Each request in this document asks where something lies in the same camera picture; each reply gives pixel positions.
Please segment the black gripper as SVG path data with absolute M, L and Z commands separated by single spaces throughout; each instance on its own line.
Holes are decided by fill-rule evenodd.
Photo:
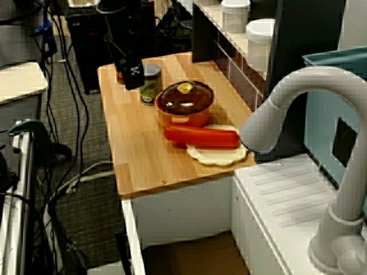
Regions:
M 125 88 L 129 91 L 143 86 L 145 76 L 138 36 L 114 34 L 113 41 L 115 68 L 122 72 Z

